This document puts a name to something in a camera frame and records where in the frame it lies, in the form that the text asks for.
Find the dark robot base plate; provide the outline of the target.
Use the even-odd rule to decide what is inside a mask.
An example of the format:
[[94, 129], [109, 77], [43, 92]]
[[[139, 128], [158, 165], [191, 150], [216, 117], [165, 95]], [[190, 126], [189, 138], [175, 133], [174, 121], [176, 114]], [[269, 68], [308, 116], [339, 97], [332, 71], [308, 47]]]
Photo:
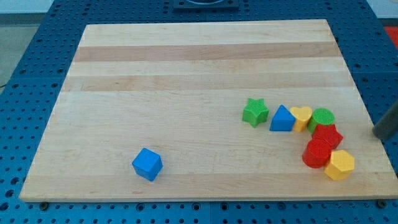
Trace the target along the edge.
[[239, 0], [171, 0], [174, 10], [238, 9]]

